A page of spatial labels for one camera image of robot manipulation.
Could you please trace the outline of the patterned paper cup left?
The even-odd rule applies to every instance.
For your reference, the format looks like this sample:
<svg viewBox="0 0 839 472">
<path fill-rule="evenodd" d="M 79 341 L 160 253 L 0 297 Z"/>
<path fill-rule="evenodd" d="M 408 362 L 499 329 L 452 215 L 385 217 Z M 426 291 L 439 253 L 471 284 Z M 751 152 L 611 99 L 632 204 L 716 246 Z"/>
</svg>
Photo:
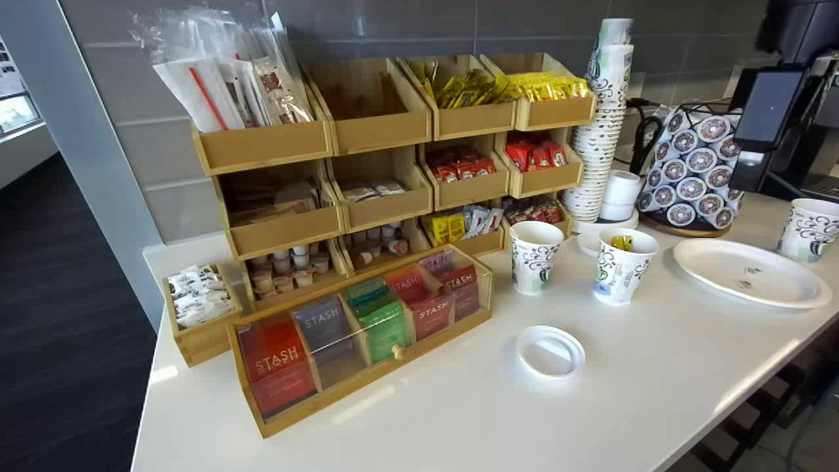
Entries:
<svg viewBox="0 0 839 472">
<path fill-rule="evenodd" d="M 544 221 L 512 225 L 512 281 L 526 297 L 541 297 L 548 287 L 554 259 L 565 244 L 565 231 Z"/>
</svg>

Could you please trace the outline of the white plastic cup lid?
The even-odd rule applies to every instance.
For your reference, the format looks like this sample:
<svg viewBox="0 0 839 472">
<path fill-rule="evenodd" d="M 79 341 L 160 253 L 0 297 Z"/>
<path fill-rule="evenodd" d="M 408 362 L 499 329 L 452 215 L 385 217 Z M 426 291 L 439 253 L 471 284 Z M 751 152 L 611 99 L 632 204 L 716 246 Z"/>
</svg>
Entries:
<svg viewBox="0 0 839 472">
<path fill-rule="evenodd" d="M 583 369 L 585 345 L 554 326 L 531 326 L 518 336 L 518 364 L 535 381 L 557 383 Z"/>
</svg>

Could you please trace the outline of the patterned paper cup with packet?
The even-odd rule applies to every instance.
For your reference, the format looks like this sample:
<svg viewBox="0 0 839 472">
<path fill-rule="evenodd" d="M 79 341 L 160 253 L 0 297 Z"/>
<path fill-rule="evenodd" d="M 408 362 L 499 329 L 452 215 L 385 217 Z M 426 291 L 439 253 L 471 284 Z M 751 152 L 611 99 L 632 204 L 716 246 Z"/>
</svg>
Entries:
<svg viewBox="0 0 839 472">
<path fill-rule="evenodd" d="M 637 228 L 608 228 L 599 242 L 596 287 L 604 303 L 625 307 L 644 284 L 659 242 Z"/>
</svg>

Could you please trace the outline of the patterned paper cup right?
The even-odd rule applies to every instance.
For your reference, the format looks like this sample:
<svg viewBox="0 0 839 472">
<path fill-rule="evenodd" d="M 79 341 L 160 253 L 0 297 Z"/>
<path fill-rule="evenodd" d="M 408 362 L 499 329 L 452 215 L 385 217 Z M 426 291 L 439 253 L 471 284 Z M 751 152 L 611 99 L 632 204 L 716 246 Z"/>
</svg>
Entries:
<svg viewBox="0 0 839 472">
<path fill-rule="evenodd" d="M 839 235 L 839 204 L 828 200 L 796 200 L 780 252 L 797 263 L 819 263 Z"/>
</svg>

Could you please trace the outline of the wooden condiment organizer shelf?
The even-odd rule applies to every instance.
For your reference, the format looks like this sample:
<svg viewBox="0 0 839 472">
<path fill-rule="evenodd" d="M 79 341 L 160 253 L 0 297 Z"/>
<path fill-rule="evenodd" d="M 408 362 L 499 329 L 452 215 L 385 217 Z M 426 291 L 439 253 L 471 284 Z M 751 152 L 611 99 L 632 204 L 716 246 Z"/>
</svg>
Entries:
<svg viewBox="0 0 839 472">
<path fill-rule="evenodd" d="M 578 185 L 596 110 L 548 54 L 316 63 L 304 92 L 309 124 L 194 139 L 258 308 L 427 249 L 447 209 Z"/>
</svg>

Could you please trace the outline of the wooden tea bag box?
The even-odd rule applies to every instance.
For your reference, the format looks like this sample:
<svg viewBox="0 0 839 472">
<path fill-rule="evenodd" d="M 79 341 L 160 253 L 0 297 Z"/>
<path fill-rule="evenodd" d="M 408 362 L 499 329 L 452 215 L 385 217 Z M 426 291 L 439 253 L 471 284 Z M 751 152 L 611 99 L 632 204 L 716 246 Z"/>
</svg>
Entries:
<svg viewBox="0 0 839 472">
<path fill-rule="evenodd" d="M 493 270 L 440 246 L 248 315 L 229 328 L 229 341 L 258 430 L 270 437 L 492 312 Z"/>
</svg>

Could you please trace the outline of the tall stack of paper cups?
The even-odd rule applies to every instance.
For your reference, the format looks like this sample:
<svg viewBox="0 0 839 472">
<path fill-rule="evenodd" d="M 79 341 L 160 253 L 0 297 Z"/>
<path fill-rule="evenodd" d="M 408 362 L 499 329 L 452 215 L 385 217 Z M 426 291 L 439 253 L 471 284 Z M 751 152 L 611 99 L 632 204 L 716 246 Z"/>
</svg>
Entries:
<svg viewBox="0 0 839 472">
<path fill-rule="evenodd" d="M 565 193 L 565 208 L 585 222 L 594 222 L 604 204 L 608 169 L 627 112 L 632 54 L 632 17 L 604 17 L 587 69 L 596 112 L 591 124 L 574 130 L 574 150 L 585 163 L 585 169 L 583 181 Z"/>
</svg>

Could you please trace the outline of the stack of white lids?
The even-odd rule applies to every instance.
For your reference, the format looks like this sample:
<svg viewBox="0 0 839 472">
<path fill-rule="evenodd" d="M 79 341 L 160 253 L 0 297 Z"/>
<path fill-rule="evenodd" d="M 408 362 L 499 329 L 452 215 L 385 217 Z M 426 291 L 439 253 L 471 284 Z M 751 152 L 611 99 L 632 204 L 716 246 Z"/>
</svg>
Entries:
<svg viewBox="0 0 839 472">
<path fill-rule="evenodd" d="M 636 200 L 640 193 L 640 179 L 630 169 L 611 169 L 600 217 L 604 221 L 627 221 L 636 213 Z"/>
</svg>

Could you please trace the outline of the small wooden sweetener box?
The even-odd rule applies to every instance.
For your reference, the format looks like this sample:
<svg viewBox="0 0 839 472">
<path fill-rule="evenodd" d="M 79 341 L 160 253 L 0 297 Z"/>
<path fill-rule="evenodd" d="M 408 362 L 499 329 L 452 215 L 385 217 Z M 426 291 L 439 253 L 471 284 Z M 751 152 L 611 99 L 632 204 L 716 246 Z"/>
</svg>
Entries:
<svg viewBox="0 0 839 472">
<path fill-rule="evenodd" d="M 162 277 L 173 341 L 190 366 L 229 348 L 229 326 L 248 312 L 240 287 L 219 265 L 190 265 Z"/>
</svg>

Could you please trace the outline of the bag of stirrers and straws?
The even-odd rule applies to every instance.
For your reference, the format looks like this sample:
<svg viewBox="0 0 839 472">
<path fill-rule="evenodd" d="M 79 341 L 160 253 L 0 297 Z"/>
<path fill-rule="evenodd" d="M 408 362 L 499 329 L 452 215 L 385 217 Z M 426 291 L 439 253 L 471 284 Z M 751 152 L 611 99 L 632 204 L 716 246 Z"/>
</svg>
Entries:
<svg viewBox="0 0 839 472">
<path fill-rule="evenodd" d="M 245 24 L 220 7 L 155 10 L 135 16 L 131 37 L 203 133 L 316 121 L 278 13 Z"/>
</svg>

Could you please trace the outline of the coffee pod carousel holder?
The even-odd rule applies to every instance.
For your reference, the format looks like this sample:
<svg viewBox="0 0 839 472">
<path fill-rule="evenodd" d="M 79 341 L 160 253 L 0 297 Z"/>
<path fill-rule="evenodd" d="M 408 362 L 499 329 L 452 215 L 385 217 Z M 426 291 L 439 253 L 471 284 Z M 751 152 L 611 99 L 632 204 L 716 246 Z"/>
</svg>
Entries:
<svg viewBox="0 0 839 472">
<path fill-rule="evenodd" d="M 730 185 L 739 156 L 738 126 L 738 112 L 705 105 L 672 107 L 640 169 L 637 213 L 672 231 L 725 234 L 743 202 Z"/>
</svg>

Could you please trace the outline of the white paper plate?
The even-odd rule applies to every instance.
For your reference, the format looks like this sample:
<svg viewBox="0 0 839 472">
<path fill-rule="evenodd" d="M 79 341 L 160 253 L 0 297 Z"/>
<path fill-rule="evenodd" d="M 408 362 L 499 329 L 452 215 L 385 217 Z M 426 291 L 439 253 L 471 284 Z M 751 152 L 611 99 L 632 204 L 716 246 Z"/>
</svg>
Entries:
<svg viewBox="0 0 839 472">
<path fill-rule="evenodd" d="M 739 242 L 680 242 L 674 263 L 700 286 L 763 307 L 817 308 L 834 299 L 813 270 Z"/>
</svg>

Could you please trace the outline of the black payment terminal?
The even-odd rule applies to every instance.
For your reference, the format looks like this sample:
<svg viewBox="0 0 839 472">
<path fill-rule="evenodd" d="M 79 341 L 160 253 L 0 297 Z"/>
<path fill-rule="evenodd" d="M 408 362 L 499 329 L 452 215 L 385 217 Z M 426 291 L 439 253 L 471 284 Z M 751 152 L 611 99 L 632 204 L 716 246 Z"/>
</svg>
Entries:
<svg viewBox="0 0 839 472">
<path fill-rule="evenodd" d="M 839 128 L 839 70 L 747 69 L 738 83 L 743 107 L 733 185 L 776 196 L 810 193 L 819 154 Z"/>
</svg>

